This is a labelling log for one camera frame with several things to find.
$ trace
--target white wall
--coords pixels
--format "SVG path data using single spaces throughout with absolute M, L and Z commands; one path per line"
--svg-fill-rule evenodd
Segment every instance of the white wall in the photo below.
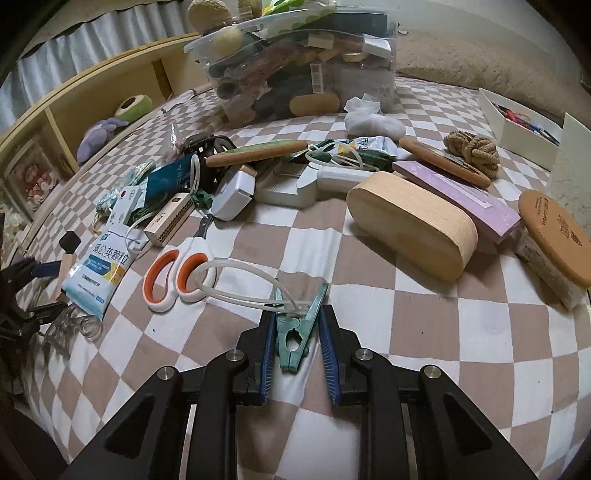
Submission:
M 580 64 L 562 36 L 525 0 L 337 0 L 391 10 L 402 29 L 500 44 L 535 57 L 578 82 Z

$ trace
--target purple stuffed toy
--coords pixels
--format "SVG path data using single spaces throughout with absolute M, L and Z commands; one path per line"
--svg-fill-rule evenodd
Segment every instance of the purple stuffed toy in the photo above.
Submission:
M 76 153 L 78 165 L 86 163 L 92 155 L 103 148 L 115 136 L 116 128 L 127 127 L 128 125 L 129 122 L 125 120 L 111 117 L 107 120 L 101 120 L 90 127 L 84 134 Z

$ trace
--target purple box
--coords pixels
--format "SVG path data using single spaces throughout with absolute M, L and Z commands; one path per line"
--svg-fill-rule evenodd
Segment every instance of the purple box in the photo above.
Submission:
M 519 213 L 490 193 L 453 180 L 414 160 L 397 161 L 392 169 L 413 183 L 460 207 L 474 221 L 478 232 L 498 244 L 520 225 Z

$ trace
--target rope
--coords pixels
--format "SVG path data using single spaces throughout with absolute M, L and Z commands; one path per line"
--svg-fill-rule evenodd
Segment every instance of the rope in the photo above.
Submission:
M 490 179 L 499 173 L 499 152 L 492 138 L 454 130 L 443 139 L 446 148 L 454 155 L 464 157 L 468 164 L 480 170 Z

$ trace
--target barcode label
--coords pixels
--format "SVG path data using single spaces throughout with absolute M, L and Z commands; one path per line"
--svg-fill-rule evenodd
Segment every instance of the barcode label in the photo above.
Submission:
M 322 79 L 322 64 L 310 63 L 312 77 L 312 93 L 324 93 L 324 81 Z

